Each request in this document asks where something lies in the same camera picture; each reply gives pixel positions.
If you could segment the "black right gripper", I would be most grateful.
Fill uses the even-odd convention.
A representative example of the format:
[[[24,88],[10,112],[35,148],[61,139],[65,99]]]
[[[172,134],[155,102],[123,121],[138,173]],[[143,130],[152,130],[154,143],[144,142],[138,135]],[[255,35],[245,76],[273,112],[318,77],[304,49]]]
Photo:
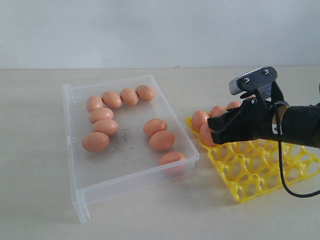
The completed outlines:
[[[221,116],[207,120],[215,144],[245,142],[258,139],[278,141],[281,133],[282,101],[246,99],[240,107],[229,109]]]

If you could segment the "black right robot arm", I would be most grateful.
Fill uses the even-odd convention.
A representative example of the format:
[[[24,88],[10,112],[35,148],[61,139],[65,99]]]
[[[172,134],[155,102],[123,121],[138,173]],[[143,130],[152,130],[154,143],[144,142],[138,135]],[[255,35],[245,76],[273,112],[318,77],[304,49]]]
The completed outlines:
[[[272,103],[255,97],[241,106],[207,120],[215,144],[258,139],[319,148],[320,107],[289,106],[284,101]]]

